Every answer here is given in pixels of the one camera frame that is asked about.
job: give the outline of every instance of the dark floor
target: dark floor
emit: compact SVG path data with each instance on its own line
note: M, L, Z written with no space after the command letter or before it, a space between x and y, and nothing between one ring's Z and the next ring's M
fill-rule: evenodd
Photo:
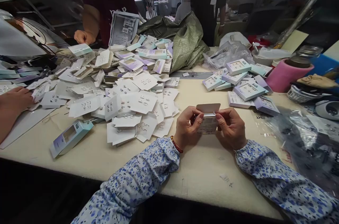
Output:
M100 181L0 158L0 223L70 223L99 189ZM187 200L155 195L131 223L283 223Z

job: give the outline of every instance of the clear plastic bag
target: clear plastic bag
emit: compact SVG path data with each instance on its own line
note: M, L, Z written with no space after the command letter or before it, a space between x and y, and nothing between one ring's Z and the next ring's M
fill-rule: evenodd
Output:
M339 143L318 132L306 112L283 107L279 111L266 125L291 154L297 171L339 198Z
M240 41L227 41L219 47L217 52L209 51L203 53L205 66L215 69L223 69L228 62L245 59L249 64L255 64L250 50L242 45Z

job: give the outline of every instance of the blue floral sleeve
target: blue floral sleeve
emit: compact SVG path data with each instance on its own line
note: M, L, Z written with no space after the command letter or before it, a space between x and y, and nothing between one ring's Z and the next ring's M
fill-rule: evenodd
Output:
M339 223L339 201L283 164L271 149L249 140L236 159L255 187L294 223Z
M137 206L178 168L179 152L171 138L158 138L103 182L72 223L128 224Z

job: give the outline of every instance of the metal pole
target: metal pole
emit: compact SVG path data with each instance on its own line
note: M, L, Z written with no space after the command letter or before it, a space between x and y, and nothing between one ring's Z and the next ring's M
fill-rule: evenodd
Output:
M41 18L41 20L48 26L48 28L52 31L55 30L54 27L48 22L48 20L40 13L40 11L31 3L30 0L26 0L26 2L33 8L33 10L38 14L38 16Z
M316 2L317 0L309 0L303 10L299 13L298 17L294 20L292 25L289 27L289 29L286 31L284 36L281 38L279 42L275 44L275 49L280 49L283 44L287 41L289 36L292 34L292 32L295 30L299 22L303 19L303 17L306 15L306 13L310 10L311 6Z

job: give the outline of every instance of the maroon shirt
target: maroon shirt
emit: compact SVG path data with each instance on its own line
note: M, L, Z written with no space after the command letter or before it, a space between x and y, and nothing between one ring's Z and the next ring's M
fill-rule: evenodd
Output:
M111 11L125 11L138 14L138 8L134 0L84 0L84 4L91 5L100 12L100 35L102 42L108 46L111 36Z

